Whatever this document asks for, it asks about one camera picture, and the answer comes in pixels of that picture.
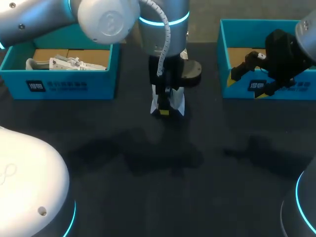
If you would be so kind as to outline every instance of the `logo on box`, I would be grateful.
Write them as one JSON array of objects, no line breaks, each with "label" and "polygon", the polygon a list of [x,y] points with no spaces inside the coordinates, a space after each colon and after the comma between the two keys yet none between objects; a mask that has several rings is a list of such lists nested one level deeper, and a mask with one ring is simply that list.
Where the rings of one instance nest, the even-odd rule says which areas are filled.
[{"label": "logo on box", "polygon": [[40,80],[27,80],[26,84],[31,92],[46,92],[43,82]]},{"label": "logo on box", "polygon": [[249,83],[248,91],[257,91],[266,85],[266,80],[251,80]]}]

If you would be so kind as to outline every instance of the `metal component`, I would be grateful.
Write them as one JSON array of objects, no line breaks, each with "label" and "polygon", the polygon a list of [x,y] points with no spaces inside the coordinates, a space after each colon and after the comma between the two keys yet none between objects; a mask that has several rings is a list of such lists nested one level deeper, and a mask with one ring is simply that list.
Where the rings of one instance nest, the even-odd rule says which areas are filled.
[{"label": "metal component", "polygon": [[16,7],[16,4],[15,4],[14,2],[11,2],[11,3],[9,4],[9,7],[15,8],[15,7]]},{"label": "metal component", "polygon": [[69,2],[65,0],[19,0],[18,4],[12,0],[1,0],[0,9],[0,43],[4,47],[37,38],[76,22]]},{"label": "metal component", "polygon": [[[185,17],[189,12],[189,0],[154,0],[164,11],[169,22]],[[141,17],[151,22],[162,22],[160,16],[149,6],[141,4]],[[171,44],[168,56],[180,54],[186,47],[188,19],[171,25]],[[160,56],[165,32],[163,26],[155,26],[139,20],[143,50],[152,56]]]},{"label": "metal component", "polygon": [[301,50],[316,62],[316,11],[301,20],[295,28],[295,36]]},{"label": "metal component", "polygon": [[20,30],[24,30],[24,29],[25,29],[25,25],[20,24],[20,25],[19,25],[19,29],[20,29]]}]

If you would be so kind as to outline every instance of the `white plastic part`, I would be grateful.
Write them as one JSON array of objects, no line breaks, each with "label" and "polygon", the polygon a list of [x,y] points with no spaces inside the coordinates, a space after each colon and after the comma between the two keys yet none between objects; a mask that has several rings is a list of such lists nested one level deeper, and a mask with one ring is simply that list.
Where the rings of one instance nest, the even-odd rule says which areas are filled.
[{"label": "white plastic part", "polygon": [[165,41],[164,41],[164,46],[163,46],[162,51],[161,51],[161,55],[159,57],[158,69],[157,69],[157,76],[159,77],[162,75],[163,62],[164,62],[164,59],[166,58],[166,55],[168,54],[170,42],[171,42],[171,29],[170,29],[169,21],[167,19],[167,16],[165,15],[163,10],[160,8],[160,6],[157,3],[155,3],[152,0],[139,0],[139,1],[152,7],[157,12],[157,14],[160,16],[160,18],[164,24]]},{"label": "white plastic part", "polygon": [[60,211],[69,174],[46,142],[0,129],[0,236],[31,237]]},{"label": "white plastic part", "polygon": [[82,31],[100,44],[125,39],[139,16],[138,0],[82,0],[78,9]]}]

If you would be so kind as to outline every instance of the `open box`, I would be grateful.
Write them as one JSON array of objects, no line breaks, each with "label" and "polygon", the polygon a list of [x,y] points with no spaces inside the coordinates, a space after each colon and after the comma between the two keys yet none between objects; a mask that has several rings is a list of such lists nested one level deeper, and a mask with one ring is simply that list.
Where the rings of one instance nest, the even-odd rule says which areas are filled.
[{"label": "open box", "polygon": [[[26,60],[47,61],[55,55],[78,57],[105,71],[26,71]],[[100,45],[87,38],[78,24],[10,47],[0,75],[14,99],[113,99],[119,44]]]},{"label": "open box", "polygon": [[[267,72],[256,68],[241,80],[231,79],[231,69],[244,62],[251,51],[265,53],[265,39],[276,29],[295,35],[298,21],[291,20],[234,20],[223,19],[217,43],[217,60],[224,98],[254,99],[254,91],[274,81]],[[295,77],[296,84],[281,88],[264,99],[316,100],[316,70],[310,68]]]}]

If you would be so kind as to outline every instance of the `white cylindrical robot base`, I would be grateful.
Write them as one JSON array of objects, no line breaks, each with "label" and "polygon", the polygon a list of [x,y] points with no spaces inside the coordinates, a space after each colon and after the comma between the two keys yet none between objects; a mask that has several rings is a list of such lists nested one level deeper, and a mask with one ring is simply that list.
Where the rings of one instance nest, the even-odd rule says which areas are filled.
[{"label": "white cylindrical robot base", "polygon": [[73,237],[68,169],[46,142],[0,129],[0,236]]},{"label": "white cylindrical robot base", "polygon": [[281,207],[281,227],[285,237],[316,236],[316,160],[301,174]]}]

